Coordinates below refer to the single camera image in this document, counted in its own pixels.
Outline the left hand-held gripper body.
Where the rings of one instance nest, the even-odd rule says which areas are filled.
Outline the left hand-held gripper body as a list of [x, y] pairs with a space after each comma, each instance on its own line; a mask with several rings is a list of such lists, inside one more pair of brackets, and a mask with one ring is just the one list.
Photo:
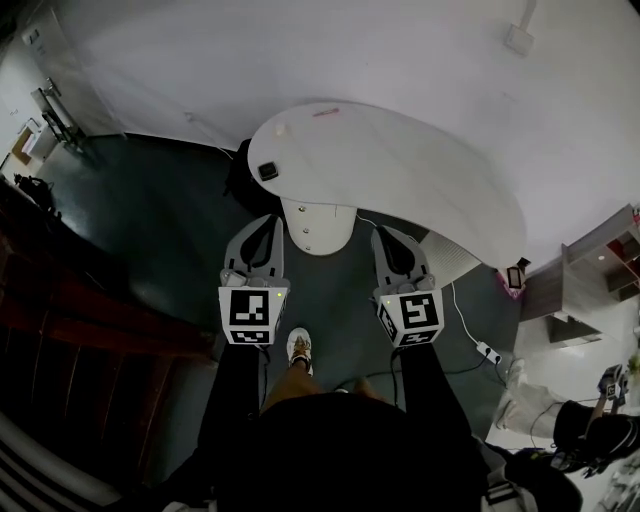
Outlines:
[[290, 282], [285, 278], [224, 269], [218, 295], [227, 341], [241, 346], [273, 345], [289, 291]]

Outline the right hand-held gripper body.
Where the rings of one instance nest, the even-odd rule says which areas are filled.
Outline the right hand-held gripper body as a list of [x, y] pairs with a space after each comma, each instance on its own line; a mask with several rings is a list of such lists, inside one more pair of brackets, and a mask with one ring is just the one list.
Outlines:
[[444, 329], [442, 290], [431, 274], [393, 281], [385, 276], [373, 292], [376, 317], [394, 348], [432, 343]]

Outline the person's right forearm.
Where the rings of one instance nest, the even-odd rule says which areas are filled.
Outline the person's right forearm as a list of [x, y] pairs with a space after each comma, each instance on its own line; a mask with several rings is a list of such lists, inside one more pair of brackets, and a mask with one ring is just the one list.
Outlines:
[[431, 437], [468, 438], [472, 431], [432, 344], [399, 353], [405, 410], [416, 428]]

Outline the person's left forearm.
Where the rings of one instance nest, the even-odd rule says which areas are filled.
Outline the person's left forearm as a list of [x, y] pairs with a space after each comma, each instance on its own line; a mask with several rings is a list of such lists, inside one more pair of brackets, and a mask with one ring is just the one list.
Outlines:
[[197, 448], [247, 436], [259, 410], [259, 350], [226, 343], [201, 422]]

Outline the white curved table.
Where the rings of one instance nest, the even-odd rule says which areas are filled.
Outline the white curved table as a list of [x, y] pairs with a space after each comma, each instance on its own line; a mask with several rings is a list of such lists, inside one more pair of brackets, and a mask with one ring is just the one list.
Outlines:
[[[339, 113], [313, 117], [338, 107]], [[288, 131], [277, 136], [275, 125]], [[279, 176], [262, 182], [258, 166]], [[253, 135], [248, 165], [266, 191], [288, 200], [355, 207], [402, 219], [458, 244], [487, 266], [525, 253], [526, 223], [490, 160], [453, 135], [359, 103], [299, 105]]]

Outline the white ribbed panel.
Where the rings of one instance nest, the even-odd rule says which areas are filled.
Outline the white ribbed panel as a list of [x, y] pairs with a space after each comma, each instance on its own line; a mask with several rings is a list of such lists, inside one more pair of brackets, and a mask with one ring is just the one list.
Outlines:
[[480, 261], [461, 246], [433, 231], [425, 235], [420, 247], [435, 279], [435, 287], [439, 289], [480, 265]]

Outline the person's white left shoe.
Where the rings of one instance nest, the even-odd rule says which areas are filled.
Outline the person's white left shoe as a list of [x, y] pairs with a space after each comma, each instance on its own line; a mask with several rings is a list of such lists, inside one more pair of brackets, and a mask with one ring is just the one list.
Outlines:
[[286, 349], [290, 367], [300, 363], [309, 376], [314, 374], [311, 337], [305, 328], [296, 327], [289, 333]]

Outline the person's left leg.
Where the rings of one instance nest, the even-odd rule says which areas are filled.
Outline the person's left leg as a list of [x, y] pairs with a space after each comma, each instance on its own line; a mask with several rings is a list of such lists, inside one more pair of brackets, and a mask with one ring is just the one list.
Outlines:
[[260, 414], [264, 414], [269, 408], [284, 400], [322, 394], [324, 390], [314, 381], [308, 372], [309, 369], [307, 360], [295, 359], [267, 394]]

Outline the person's leg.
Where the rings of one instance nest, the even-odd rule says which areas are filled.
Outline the person's leg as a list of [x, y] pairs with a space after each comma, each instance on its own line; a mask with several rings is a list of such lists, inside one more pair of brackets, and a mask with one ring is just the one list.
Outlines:
[[295, 359], [267, 394], [260, 414], [264, 414], [269, 408], [284, 400], [322, 394], [324, 390], [314, 381], [308, 372], [309, 369], [307, 360]]
[[382, 396], [370, 383], [367, 378], [360, 377], [354, 381], [352, 393], [372, 400], [378, 400], [387, 403], [388, 400]]

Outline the person's right leg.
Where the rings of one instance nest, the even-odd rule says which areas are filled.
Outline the person's right leg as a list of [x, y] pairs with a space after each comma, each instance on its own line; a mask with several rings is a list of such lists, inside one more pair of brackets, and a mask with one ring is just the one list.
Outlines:
[[367, 378], [360, 377], [354, 381], [352, 393], [372, 400], [378, 400], [387, 403], [388, 400], [382, 396], [370, 383]]

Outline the person's black-clothed torso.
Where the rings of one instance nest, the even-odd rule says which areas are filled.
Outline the person's black-clothed torso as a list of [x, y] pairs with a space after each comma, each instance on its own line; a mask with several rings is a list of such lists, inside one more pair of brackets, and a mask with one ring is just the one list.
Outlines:
[[218, 512], [481, 512], [488, 469], [455, 400], [287, 399], [199, 447], [161, 487]]

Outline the wooden shelf unit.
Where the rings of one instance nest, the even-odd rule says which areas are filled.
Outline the wooden shelf unit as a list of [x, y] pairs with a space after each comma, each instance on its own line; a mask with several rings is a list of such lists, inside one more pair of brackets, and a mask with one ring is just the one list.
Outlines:
[[561, 256], [526, 279], [520, 320], [540, 322], [555, 346], [609, 338], [633, 329], [640, 299], [640, 209], [627, 204], [561, 247]]

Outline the dark wooden staircase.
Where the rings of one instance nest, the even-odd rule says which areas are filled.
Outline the dark wooden staircase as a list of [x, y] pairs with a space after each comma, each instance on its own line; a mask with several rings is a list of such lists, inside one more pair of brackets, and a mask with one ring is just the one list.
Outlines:
[[33, 440], [140, 486], [177, 367], [213, 343], [135, 300], [116, 265], [0, 179], [0, 412]]

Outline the black equipment pile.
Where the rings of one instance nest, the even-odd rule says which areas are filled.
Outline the black equipment pile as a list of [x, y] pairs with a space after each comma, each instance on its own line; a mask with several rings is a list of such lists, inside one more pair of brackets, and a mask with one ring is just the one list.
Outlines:
[[52, 186], [49, 183], [38, 177], [15, 174], [14, 184], [44, 212], [56, 214]]

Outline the white wall socket box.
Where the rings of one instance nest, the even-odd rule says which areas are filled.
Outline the white wall socket box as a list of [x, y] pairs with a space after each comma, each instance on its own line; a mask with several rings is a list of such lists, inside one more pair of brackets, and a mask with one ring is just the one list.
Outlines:
[[504, 45], [519, 56], [529, 55], [534, 45], [534, 37], [525, 29], [511, 24], [503, 41]]

